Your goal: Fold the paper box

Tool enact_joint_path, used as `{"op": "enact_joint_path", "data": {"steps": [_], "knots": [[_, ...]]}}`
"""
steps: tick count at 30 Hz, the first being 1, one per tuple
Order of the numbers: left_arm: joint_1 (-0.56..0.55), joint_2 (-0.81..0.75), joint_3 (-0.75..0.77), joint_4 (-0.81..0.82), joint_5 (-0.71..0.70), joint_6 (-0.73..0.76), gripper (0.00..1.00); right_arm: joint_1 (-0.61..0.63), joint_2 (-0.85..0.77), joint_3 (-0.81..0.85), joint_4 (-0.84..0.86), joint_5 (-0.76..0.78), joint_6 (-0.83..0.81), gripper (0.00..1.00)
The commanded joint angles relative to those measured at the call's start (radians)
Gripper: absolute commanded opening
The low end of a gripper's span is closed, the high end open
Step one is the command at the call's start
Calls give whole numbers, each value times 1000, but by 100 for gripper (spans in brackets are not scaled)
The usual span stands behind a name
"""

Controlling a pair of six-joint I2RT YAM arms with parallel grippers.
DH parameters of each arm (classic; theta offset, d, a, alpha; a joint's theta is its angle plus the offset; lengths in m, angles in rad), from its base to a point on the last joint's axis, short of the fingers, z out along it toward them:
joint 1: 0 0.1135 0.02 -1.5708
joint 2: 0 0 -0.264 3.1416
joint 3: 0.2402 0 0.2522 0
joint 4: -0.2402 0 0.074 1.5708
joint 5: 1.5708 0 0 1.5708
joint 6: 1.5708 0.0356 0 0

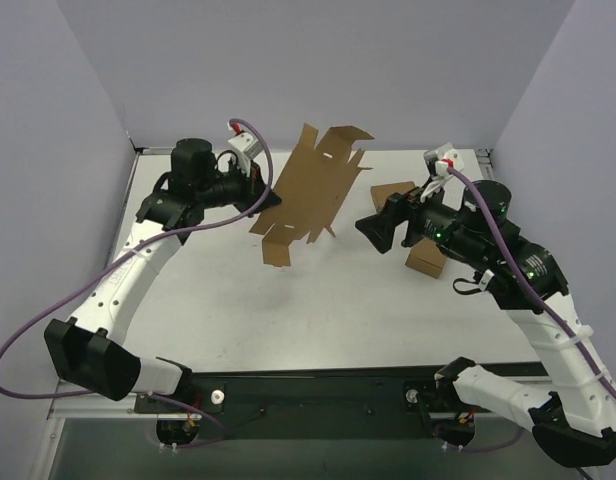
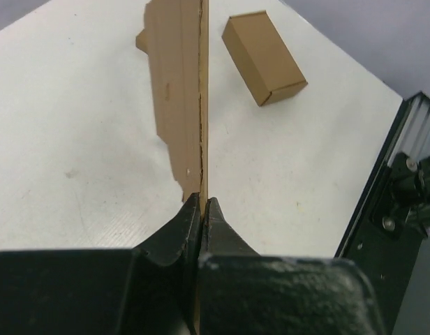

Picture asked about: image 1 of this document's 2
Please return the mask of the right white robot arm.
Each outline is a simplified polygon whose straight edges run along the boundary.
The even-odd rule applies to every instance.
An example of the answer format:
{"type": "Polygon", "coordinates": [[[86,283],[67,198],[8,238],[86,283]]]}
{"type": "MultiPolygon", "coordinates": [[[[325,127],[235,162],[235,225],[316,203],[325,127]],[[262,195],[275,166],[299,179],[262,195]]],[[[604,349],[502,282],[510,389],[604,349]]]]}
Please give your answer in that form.
{"type": "Polygon", "coordinates": [[[406,223],[403,246],[430,240],[444,256],[469,266],[472,291],[492,296],[524,334],[551,382],[523,385],[459,357],[434,375],[441,401],[456,409],[479,407],[516,423],[566,468],[610,464],[616,459],[616,384],[592,346],[591,328],[578,318],[556,260],[508,220],[509,189],[477,181],[465,188],[458,209],[444,204],[442,191],[426,200],[422,192],[416,187],[390,195],[377,213],[357,220],[356,229],[385,253],[396,228],[406,223]]]}

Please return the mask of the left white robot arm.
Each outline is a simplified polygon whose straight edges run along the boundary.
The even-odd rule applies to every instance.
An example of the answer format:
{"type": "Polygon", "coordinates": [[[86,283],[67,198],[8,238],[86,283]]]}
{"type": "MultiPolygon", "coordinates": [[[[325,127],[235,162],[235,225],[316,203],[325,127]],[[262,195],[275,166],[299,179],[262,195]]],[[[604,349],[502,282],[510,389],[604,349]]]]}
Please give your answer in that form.
{"type": "Polygon", "coordinates": [[[156,392],[171,411],[192,402],[188,368],[164,359],[136,356],[125,349],[130,323],[165,264],[204,222],[209,209],[235,207],[251,217],[280,204],[255,159],[270,153],[249,132],[229,141],[228,168],[218,167],[210,142],[177,142],[170,168],[142,201],[110,272],[66,320],[52,320],[44,340],[60,379],[121,400],[130,393],[156,392]]]}

